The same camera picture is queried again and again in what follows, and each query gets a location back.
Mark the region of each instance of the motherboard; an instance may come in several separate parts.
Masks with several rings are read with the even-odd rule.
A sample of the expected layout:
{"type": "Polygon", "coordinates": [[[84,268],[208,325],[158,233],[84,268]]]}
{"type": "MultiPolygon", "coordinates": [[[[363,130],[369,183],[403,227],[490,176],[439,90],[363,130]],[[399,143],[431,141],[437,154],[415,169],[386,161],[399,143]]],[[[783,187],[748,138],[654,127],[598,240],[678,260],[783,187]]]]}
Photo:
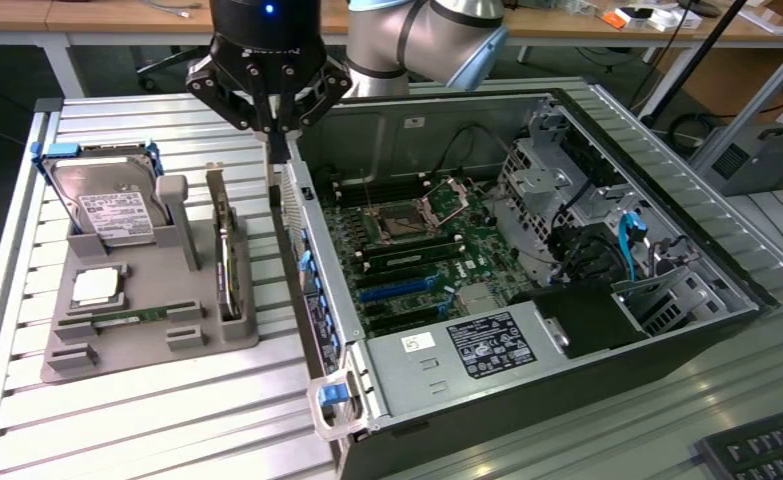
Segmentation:
{"type": "Polygon", "coordinates": [[[403,199],[341,189],[323,209],[369,337],[494,310],[531,288],[490,192],[457,177],[411,187],[403,199]]]}

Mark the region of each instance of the gray 3d-printed holder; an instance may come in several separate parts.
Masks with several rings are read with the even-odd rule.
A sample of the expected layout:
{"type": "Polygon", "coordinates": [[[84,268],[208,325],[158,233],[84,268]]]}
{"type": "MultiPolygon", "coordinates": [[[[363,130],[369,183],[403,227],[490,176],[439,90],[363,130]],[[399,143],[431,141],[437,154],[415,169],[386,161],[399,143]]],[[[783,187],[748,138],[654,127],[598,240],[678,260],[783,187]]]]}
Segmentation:
{"type": "Polygon", "coordinates": [[[243,316],[227,320],[216,301],[219,236],[214,222],[187,220],[183,176],[176,180],[160,177],[158,194],[174,225],[155,229],[156,243],[107,250],[98,235],[68,233],[71,248],[42,367],[47,383],[258,344],[246,225],[240,225],[235,243],[243,316]],[[120,292],[108,302],[74,308],[76,276],[92,268],[120,271],[120,292]]]}

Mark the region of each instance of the hard drive label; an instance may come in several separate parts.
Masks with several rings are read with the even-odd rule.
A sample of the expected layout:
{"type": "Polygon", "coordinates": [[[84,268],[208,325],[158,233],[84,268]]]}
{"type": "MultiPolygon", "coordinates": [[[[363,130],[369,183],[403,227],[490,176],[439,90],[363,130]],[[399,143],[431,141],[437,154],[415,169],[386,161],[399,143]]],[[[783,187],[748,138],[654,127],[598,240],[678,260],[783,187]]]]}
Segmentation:
{"type": "Polygon", "coordinates": [[[82,195],[79,198],[95,232],[104,240],[154,234],[142,193],[82,195]]]}
{"type": "Polygon", "coordinates": [[[447,327],[471,378],[483,378],[537,360],[510,312],[447,327]]]}

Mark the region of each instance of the wooden table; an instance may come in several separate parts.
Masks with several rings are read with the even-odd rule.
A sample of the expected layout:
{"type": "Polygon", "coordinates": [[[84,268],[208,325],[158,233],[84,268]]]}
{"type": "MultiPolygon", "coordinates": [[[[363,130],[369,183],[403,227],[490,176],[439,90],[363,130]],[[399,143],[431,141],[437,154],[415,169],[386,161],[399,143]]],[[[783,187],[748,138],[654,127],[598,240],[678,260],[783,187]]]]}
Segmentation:
{"type": "MultiPolygon", "coordinates": [[[[206,45],[212,23],[210,8],[192,10],[191,18],[147,7],[139,0],[94,0],[67,3],[51,0],[0,0],[0,43],[40,46],[51,62],[67,97],[86,96],[68,47],[74,45],[206,45]]],[[[329,44],[345,44],[347,33],[346,0],[323,0],[323,38],[329,44]]],[[[651,28],[619,31],[594,17],[569,15],[562,10],[507,11],[509,45],[522,46],[519,61],[530,47],[642,47],[666,45],[670,33],[651,28]]],[[[716,20],[706,19],[697,30],[679,33],[673,46],[682,48],[653,95],[647,110],[697,52],[712,32],[716,20]]],[[[717,47],[783,48],[783,36],[765,32],[736,18],[717,47]]]]}

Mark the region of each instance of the blue pcie slot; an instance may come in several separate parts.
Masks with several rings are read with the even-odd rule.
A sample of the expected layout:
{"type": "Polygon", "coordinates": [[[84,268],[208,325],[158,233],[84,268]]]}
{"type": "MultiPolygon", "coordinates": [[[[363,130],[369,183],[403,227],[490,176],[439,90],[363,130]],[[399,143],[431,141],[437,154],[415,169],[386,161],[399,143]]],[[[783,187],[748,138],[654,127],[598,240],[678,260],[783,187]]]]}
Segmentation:
{"type": "Polygon", "coordinates": [[[439,278],[439,274],[430,277],[425,277],[421,280],[414,280],[390,287],[374,288],[359,293],[361,302],[375,302],[391,297],[399,297],[410,293],[426,292],[433,290],[435,286],[435,280],[439,278]]]}

